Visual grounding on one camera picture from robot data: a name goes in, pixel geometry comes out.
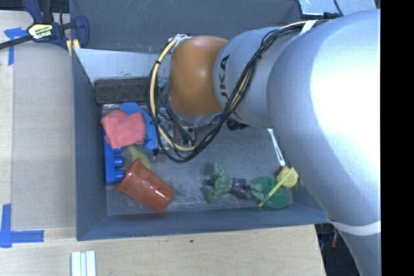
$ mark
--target red cup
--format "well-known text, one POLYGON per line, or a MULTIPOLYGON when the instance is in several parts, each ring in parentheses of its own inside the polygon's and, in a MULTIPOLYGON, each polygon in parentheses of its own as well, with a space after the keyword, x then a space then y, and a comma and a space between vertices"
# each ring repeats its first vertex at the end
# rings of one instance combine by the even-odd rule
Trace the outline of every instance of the red cup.
POLYGON ((163 211, 174 196, 174 190, 137 158, 125 172, 125 177, 116 186, 131 198, 155 211, 163 211))

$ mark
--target orange object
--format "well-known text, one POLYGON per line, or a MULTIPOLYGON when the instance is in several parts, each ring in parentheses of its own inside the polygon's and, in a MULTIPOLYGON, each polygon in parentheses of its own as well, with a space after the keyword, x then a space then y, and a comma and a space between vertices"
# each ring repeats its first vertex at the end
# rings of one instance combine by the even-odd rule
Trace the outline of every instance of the orange object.
POLYGON ((144 166, 139 158, 129 166, 116 190, 155 211, 163 211, 174 196, 174 189, 144 166))
POLYGON ((169 72, 169 102, 181 114, 205 116, 221 112, 213 91, 213 67, 226 39, 197 36, 174 50, 169 72))

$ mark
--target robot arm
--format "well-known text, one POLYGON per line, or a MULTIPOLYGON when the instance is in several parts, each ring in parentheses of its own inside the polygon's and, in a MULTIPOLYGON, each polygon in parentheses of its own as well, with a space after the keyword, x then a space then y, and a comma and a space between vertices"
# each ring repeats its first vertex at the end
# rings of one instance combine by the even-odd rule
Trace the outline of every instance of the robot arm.
MULTIPOLYGON (((380 10, 303 32, 305 25, 253 30, 230 41, 183 41, 171 59, 167 99, 174 116, 190 125, 220 114, 217 130, 229 117, 272 128, 361 275, 380 275, 380 10), (200 68, 173 65, 188 58, 200 68), (182 91, 190 85, 192 94, 182 91)), ((183 152, 204 148, 214 134, 183 152)))

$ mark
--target yellow stick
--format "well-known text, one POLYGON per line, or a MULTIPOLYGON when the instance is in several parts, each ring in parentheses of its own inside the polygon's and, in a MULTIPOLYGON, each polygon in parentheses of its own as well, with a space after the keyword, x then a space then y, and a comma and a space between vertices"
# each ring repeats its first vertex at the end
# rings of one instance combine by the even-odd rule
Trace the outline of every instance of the yellow stick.
POLYGON ((289 177, 290 174, 294 172, 295 168, 290 168, 290 170, 286 173, 286 175, 277 183, 274 188, 267 194, 267 196, 263 199, 263 201, 259 204, 259 207, 262 207, 265 202, 272 196, 274 193, 281 187, 284 181, 289 177))

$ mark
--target blue block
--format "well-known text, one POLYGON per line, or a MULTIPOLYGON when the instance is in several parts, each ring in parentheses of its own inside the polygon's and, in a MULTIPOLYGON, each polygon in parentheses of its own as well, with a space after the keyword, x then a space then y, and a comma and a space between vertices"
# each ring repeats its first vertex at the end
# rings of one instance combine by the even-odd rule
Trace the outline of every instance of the blue block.
POLYGON ((139 104, 133 101, 123 103, 121 106, 119 106, 119 109, 128 115, 134 114, 136 112, 140 112, 142 114, 142 116, 144 117, 146 129, 147 129, 147 133, 144 138, 144 150, 147 153, 152 154, 154 150, 156 150, 158 147, 158 138, 157 138, 156 128, 155 128, 155 125, 152 124, 153 119, 150 117, 150 115, 146 111, 144 111, 141 108, 141 106, 139 106, 139 104))
POLYGON ((111 149, 106 139, 103 139, 103 148, 105 151, 105 179, 107 184, 115 184, 122 182, 124 179, 124 171, 121 170, 124 165, 122 158, 122 148, 111 149))

